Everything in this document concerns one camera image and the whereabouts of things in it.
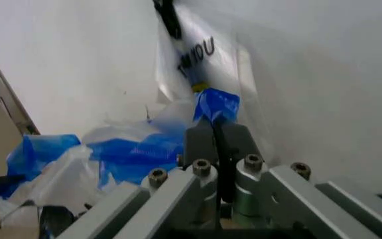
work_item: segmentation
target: blue plastic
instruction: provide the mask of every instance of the blue plastic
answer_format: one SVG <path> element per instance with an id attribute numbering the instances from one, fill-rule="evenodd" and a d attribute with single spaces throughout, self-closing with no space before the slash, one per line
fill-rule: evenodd
<path id="1" fill-rule="evenodd" d="M 108 183 L 110 173 L 116 183 L 140 184 L 155 167 L 174 168 L 176 155 L 184 151 L 182 137 L 164 133 L 151 134 L 142 142 L 117 138 L 87 146 L 93 150 L 91 160 L 99 161 L 99 188 Z"/>
<path id="2" fill-rule="evenodd" d="M 236 121 L 239 106 L 239 96 L 208 88 L 197 95 L 193 120 L 198 120 L 205 115 L 212 123 L 220 116 L 229 121 Z"/>
<path id="3" fill-rule="evenodd" d="M 57 160 L 67 149 L 80 144 L 72 134 L 65 135 L 24 135 L 23 142 L 11 152 L 6 164 L 7 175 L 25 175 L 26 181 L 32 181 L 50 162 Z M 0 196 L 8 198 L 17 189 L 12 185 Z"/>

